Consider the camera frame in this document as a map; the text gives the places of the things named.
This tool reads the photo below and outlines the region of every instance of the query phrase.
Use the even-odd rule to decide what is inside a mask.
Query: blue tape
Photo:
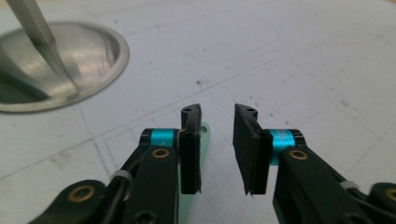
[[[175,129],[154,129],[151,133],[150,145],[158,147],[173,147]]]
[[[286,147],[295,147],[296,143],[294,136],[289,129],[270,129],[273,136],[273,156],[271,165],[279,165],[279,154],[286,149]]]

